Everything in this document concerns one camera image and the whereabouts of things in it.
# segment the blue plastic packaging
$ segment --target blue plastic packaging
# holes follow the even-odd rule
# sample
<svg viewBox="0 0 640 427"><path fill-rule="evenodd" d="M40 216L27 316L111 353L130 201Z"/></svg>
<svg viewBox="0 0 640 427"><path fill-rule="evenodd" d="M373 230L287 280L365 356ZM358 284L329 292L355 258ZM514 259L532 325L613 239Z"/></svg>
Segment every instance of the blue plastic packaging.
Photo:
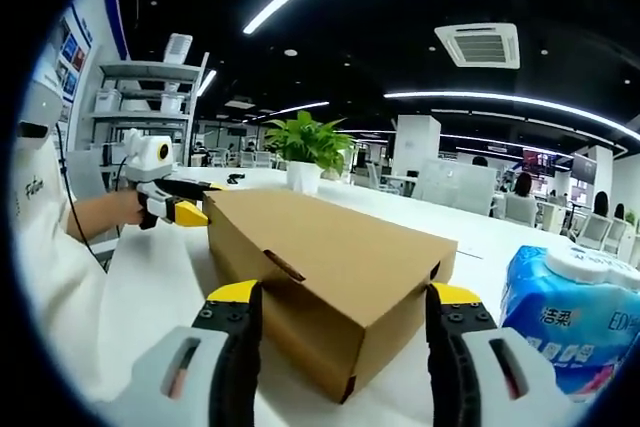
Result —
<svg viewBox="0 0 640 427"><path fill-rule="evenodd" d="M606 253L524 246L509 264L501 323L551 361L566 394L587 399L640 337L639 290L640 273Z"/></svg>

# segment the white flower pot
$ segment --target white flower pot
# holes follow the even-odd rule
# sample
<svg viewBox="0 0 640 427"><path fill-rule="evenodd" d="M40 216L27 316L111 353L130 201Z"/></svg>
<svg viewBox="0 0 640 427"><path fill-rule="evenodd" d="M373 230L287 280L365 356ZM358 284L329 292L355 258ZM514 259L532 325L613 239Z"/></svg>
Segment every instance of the white flower pot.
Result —
<svg viewBox="0 0 640 427"><path fill-rule="evenodd" d="M287 187L306 195L318 193L322 169L309 162L289 162L287 166Z"/></svg>

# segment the person's hand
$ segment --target person's hand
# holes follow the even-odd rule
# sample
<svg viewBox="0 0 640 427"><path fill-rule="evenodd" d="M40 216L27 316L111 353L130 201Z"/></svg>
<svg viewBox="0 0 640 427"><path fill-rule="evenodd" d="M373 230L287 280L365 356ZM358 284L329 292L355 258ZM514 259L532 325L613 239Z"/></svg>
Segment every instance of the person's hand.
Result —
<svg viewBox="0 0 640 427"><path fill-rule="evenodd" d="M139 225L144 217L144 210L138 202L135 190L120 190L110 194L112 197L114 225Z"/></svg>

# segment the green plant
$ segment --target green plant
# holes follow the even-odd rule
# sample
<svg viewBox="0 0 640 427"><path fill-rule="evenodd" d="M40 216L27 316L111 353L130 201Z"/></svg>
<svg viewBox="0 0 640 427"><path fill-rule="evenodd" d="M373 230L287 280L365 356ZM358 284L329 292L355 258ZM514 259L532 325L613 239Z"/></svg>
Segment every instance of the green plant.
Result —
<svg viewBox="0 0 640 427"><path fill-rule="evenodd" d="M340 134L333 127L344 119L322 124L301 110L294 120L270 120L276 125L266 134L267 145L273 147L284 160L310 162L324 170L334 169L342 175L344 157L341 150L351 147L350 135Z"/></svg>
<svg viewBox="0 0 640 427"><path fill-rule="evenodd" d="M636 225L636 213L633 210L630 210L629 212L627 212L627 214L624 216L624 220L626 220L627 222L629 222L631 225L635 226Z"/></svg>

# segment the box handle slot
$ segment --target box handle slot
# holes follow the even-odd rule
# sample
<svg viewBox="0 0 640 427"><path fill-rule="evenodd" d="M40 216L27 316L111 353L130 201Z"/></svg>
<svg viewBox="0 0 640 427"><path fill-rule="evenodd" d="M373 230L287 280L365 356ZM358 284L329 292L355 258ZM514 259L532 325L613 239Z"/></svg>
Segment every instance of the box handle slot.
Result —
<svg viewBox="0 0 640 427"><path fill-rule="evenodd" d="M291 265L285 262L284 259L279 257L276 253L272 252L271 250L265 250L264 255L266 255L269 258L269 260L271 260L271 262L276 264L280 268L280 270L282 270L285 274L287 274L291 279L295 280L296 282L302 283L305 280L307 280L304 275L302 275L300 272L294 269Z"/></svg>

